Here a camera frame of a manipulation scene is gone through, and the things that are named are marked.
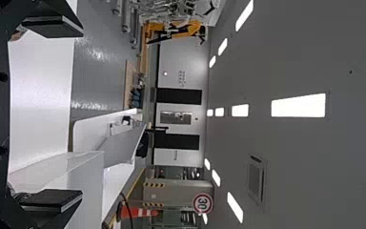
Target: cable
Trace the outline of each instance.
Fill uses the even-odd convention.
[[[126,203],[126,207],[127,207],[127,211],[129,212],[129,216],[130,216],[130,224],[132,225],[132,229],[133,229],[133,223],[132,223],[132,210],[130,209],[130,205],[127,202],[127,198],[123,193],[120,193],[120,196],[124,199],[124,202]]]

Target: polished floor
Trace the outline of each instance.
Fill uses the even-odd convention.
[[[114,7],[115,1],[78,2],[85,36],[75,42],[71,121],[123,110],[126,61],[136,64],[138,50]]]

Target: gray floor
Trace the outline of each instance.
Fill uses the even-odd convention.
[[[149,75],[146,75],[146,91],[144,96],[144,107],[143,107],[143,121],[145,123],[152,122],[154,119],[154,99],[153,99],[153,90],[156,86],[156,76],[157,76],[157,59],[158,59],[158,52],[157,52],[157,46],[151,46],[150,47],[150,72]],[[153,158],[153,149],[150,146],[150,149],[148,151],[148,156],[144,159],[137,158],[135,162],[135,169],[132,173],[132,176],[129,178],[128,182],[123,188],[124,193],[128,193],[130,189],[132,188],[134,182],[138,179],[138,176],[141,173],[141,170],[148,165],[152,164],[152,158]],[[130,205],[131,206],[141,206],[142,205],[142,185],[144,182],[144,178],[142,177],[136,184],[136,189],[132,193],[131,199],[130,199]],[[111,209],[111,212],[115,213],[116,206],[118,204],[118,201],[120,201],[121,198],[119,198],[114,206]],[[148,224],[146,219],[134,219],[133,220],[134,228],[143,228],[144,225]],[[131,228],[130,227],[130,221],[125,220],[121,223],[122,228]]]
[[[136,64],[137,51],[112,14],[114,2],[78,1],[85,37],[75,42],[71,121],[123,110],[126,61]]]

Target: bolt hole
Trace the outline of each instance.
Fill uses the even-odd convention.
[[[0,81],[1,82],[8,82],[9,76],[6,73],[0,73]]]
[[[0,146],[0,156],[5,156],[9,153],[9,149],[3,146]]]

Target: black panel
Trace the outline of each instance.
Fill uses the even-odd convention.
[[[156,90],[156,102],[201,105],[201,90],[165,89]]]
[[[175,135],[155,132],[154,147],[161,149],[199,150],[200,135]]]

